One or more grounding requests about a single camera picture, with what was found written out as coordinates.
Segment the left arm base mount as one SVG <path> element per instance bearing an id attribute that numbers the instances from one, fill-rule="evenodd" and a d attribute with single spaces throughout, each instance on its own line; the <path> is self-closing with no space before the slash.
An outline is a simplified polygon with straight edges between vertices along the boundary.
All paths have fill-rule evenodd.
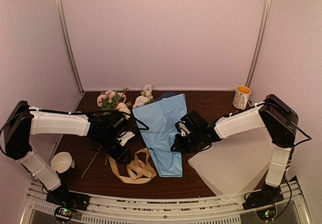
<path id="1" fill-rule="evenodd" d="M 87 210 L 89 195 L 69 191 L 64 182 L 55 190 L 49 190 L 43 183 L 41 184 L 43 193 L 47 195 L 46 201 L 57 205 L 53 215 L 59 223 L 70 221 L 78 210 Z"/>

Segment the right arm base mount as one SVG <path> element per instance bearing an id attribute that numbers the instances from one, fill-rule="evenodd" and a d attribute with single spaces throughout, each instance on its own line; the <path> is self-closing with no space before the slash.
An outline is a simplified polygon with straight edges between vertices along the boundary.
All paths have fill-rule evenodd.
<path id="1" fill-rule="evenodd" d="M 244 199 L 244 210 L 254 209 L 261 221 L 269 222 L 277 217 L 276 203 L 283 201 L 284 197 L 280 186 L 272 187 L 264 184 L 261 190 L 246 193 Z"/>

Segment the blue wrapping paper sheet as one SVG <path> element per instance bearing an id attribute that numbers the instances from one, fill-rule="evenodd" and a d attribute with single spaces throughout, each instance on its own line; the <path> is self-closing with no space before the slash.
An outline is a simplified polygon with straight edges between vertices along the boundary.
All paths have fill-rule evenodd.
<path id="1" fill-rule="evenodd" d="M 178 133 L 175 124 L 185 114 L 185 94 L 163 98 L 133 109 L 134 117 L 149 127 L 140 133 L 160 177 L 183 176 L 182 155 L 171 151 L 171 146 Z"/>

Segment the beige ribbon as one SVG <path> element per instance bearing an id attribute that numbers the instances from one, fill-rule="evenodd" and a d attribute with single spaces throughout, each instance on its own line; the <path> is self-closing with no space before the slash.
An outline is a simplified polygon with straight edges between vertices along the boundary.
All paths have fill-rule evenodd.
<path id="1" fill-rule="evenodd" d="M 139 154 L 145 154 L 145 162 L 139 159 Z M 149 163 L 150 153 L 148 148 L 138 150 L 134 155 L 134 160 L 126 165 L 128 176 L 121 176 L 116 161 L 108 157 L 112 173 L 126 184 L 145 184 L 157 176 L 155 169 Z"/>

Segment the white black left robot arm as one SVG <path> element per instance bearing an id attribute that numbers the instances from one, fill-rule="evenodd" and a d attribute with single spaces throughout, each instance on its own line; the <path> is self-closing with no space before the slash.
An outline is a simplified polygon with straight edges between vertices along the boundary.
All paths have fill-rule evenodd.
<path id="1" fill-rule="evenodd" d="M 1 129 L 3 154 L 20 162 L 62 206 L 72 202 L 72 194 L 64 189 L 57 171 L 33 150 L 30 136 L 67 134 L 85 136 L 100 144 L 119 163 L 130 162 L 130 150 L 121 144 L 127 125 L 126 114 L 116 110 L 97 112 L 63 112 L 31 107 L 20 101 Z"/>

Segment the white fake flower long stem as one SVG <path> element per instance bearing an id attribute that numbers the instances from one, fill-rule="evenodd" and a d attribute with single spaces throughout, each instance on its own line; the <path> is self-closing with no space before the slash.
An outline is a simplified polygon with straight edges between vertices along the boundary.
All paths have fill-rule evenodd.
<path id="1" fill-rule="evenodd" d="M 135 99 L 133 109 L 148 105 L 155 102 L 155 99 L 152 95 L 153 87 L 151 84 L 146 84 L 143 86 L 143 90 L 140 92 L 140 96 Z"/>

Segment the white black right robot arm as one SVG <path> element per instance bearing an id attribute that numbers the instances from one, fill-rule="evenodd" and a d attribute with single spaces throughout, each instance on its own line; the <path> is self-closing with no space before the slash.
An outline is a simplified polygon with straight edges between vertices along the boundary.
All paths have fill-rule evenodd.
<path id="1" fill-rule="evenodd" d="M 214 142 L 249 130 L 264 128 L 272 139 L 273 152 L 266 175 L 266 187 L 258 193 L 261 204 L 277 197 L 292 149 L 295 147 L 298 115 L 274 94 L 239 113 L 230 113 L 208 123 L 197 111 L 184 115 L 175 124 L 178 133 L 170 150 L 178 153 L 199 152 L 199 145 L 209 149 Z"/>

